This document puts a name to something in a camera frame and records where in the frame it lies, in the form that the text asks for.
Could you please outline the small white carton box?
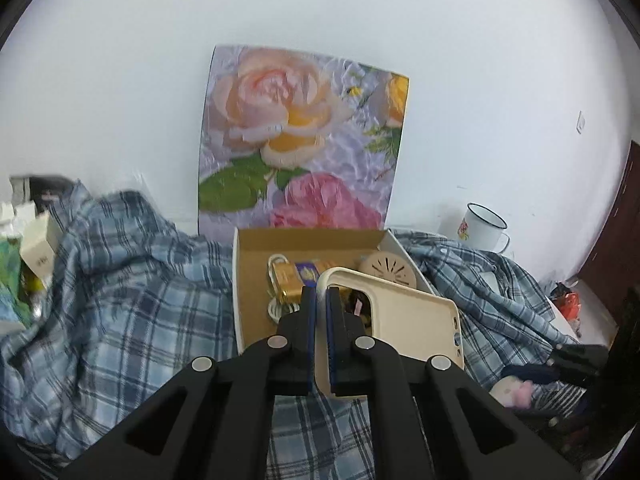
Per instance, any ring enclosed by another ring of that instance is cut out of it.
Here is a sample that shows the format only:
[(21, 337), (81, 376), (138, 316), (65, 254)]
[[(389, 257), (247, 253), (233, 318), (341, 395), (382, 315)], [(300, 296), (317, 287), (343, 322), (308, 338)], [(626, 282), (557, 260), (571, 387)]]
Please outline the small white carton box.
[(60, 246), (62, 230), (49, 211), (25, 226), (20, 255), (29, 270), (41, 281), (52, 275), (54, 259)]

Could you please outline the floral rose painting board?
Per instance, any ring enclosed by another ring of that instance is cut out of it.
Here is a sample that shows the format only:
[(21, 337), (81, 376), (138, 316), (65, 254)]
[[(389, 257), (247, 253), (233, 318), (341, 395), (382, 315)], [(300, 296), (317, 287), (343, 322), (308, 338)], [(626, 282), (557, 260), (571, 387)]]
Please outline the floral rose painting board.
[(285, 49), (217, 46), (198, 158), (198, 232), (381, 229), (408, 77)]

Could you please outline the black hair tie pink clip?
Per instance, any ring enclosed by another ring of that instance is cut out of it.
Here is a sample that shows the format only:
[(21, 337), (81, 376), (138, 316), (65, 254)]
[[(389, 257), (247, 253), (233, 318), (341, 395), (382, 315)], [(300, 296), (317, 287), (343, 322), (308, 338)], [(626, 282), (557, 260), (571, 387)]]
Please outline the black hair tie pink clip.
[(369, 297), (358, 289), (332, 285), (326, 290), (326, 325), (333, 336), (354, 330), (372, 334), (372, 307)]

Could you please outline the white cardboard box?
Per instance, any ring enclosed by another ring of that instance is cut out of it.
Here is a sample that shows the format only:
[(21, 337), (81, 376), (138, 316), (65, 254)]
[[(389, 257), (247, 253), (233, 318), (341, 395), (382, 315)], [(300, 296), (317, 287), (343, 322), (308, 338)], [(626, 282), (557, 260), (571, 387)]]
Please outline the white cardboard box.
[(429, 294), (436, 292), (390, 230), (237, 229), (232, 248), (234, 327), (239, 351), (276, 332), (276, 323), (267, 312), (269, 300), (280, 296), (269, 277), (269, 259), (273, 256), (285, 258), (293, 267), (295, 297), (300, 296), (303, 286), (314, 286), (322, 271), (331, 266), (357, 270), (375, 252), (390, 252), (407, 261), (405, 274), (416, 277), (416, 288)]

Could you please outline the gold blue cigarette box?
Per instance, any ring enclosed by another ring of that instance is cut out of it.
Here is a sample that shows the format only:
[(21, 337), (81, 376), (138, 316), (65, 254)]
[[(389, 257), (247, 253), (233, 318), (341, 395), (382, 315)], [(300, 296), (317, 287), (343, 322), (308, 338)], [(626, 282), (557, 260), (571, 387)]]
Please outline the gold blue cigarette box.
[(298, 304), (303, 288), (316, 286), (319, 276), (335, 267), (336, 263), (331, 260), (273, 263), (271, 270), (278, 300), (284, 304)]

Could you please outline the beige round slotted disc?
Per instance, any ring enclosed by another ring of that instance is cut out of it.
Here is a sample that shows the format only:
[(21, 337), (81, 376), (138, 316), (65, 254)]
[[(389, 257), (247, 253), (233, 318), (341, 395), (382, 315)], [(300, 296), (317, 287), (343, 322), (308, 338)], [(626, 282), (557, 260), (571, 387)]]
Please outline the beige round slotted disc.
[(392, 252), (374, 252), (364, 258), (359, 271), (395, 284), (416, 288), (416, 274), (406, 259)]

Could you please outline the white pink plush toy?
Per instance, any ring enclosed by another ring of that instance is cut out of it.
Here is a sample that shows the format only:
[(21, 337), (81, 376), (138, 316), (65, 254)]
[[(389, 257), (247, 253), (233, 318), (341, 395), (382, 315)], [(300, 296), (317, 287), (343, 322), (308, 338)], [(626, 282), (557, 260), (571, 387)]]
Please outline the white pink plush toy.
[(505, 408), (528, 410), (532, 405), (534, 384), (515, 376), (500, 379), (490, 389), (491, 396)]

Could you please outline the white enamel mug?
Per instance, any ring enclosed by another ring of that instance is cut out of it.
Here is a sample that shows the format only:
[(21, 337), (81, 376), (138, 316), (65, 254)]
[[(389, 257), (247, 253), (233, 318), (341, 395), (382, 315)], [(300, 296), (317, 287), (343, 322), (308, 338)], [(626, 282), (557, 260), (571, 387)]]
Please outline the white enamel mug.
[(457, 237), (460, 242), (476, 250), (503, 254), (511, 244), (507, 229), (506, 220), (495, 211), (481, 204), (468, 203), (458, 226)]

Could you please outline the white wall socket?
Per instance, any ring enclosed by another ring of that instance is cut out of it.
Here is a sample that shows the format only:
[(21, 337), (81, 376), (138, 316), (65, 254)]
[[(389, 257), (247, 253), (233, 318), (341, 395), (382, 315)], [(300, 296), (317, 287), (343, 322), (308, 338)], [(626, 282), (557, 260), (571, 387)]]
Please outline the white wall socket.
[(581, 110), (578, 113), (578, 117), (577, 117), (577, 122), (576, 122), (576, 131), (579, 134), (582, 134), (585, 130), (585, 125), (586, 125), (586, 116), (584, 114), (584, 112)]

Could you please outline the red snack packet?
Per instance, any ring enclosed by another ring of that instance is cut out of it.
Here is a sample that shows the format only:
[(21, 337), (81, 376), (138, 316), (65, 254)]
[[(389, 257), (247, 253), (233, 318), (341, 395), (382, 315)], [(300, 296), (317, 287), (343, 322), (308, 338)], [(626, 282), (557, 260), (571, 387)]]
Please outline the red snack packet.
[(550, 299), (552, 304), (560, 311), (562, 317), (572, 326), (572, 329), (578, 330), (580, 307), (582, 306), (578, 292), (573, 292), (566, 285), (557, 282), (550, 292)]

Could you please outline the beige phone case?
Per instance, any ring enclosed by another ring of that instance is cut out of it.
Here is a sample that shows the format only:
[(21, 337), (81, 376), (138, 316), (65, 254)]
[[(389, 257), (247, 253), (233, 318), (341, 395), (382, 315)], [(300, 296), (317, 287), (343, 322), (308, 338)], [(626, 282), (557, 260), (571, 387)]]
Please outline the beige phone case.
[[(342, 292), (361, 292), (371, 310), (371, 327), (343, 308)], [(401, 356), (425, 362), (446, 356), (464, 367), (460, 315), (456, 304), (422, 290), (337, 266), (316, 286), (317, 325), (314, 380), (326, 396), (346, 370), (352, 342), (369, 336), (390, 344)]]

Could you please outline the green patterned packet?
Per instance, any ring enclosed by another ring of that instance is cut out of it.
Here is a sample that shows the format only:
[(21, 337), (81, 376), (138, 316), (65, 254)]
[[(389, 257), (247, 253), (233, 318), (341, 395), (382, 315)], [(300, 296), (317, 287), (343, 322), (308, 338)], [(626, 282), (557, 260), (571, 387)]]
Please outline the green patterned packet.
[(0, 301), (1, 319), (32, 325), (29, 304), (21, 300), (22, 259), (15, 240), (2, 238), (0, 243)]

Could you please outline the blue plaid shirt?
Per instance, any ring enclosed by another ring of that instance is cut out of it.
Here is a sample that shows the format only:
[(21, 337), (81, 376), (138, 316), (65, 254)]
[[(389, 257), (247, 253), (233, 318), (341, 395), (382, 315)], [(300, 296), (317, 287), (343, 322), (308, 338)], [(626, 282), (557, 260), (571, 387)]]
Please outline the blue plaid shirt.
[[(137, 192), (95, 198), (77, 183), (51, 214), (63, 237), (40, 319), (1, 341), (1, 419), (40, 479), (192, 359), (236, 353), (230, 247), (179, 232)], [(516, 263), (425, 233), (398, 240), (457, 304), (465, 369), (482, 387), (567, 343)]]

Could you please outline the striped dark cloth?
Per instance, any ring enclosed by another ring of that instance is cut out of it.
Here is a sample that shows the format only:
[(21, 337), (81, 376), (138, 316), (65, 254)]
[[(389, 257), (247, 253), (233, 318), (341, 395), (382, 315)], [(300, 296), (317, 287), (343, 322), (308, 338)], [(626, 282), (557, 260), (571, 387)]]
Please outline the striped dark cloth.
[(536, 385), (532, 396), (532, 409), (552, 411), (561, 417), (570, 416), (578, 407), (586, 390), (572, 385), (552, 382), (550, 385)]

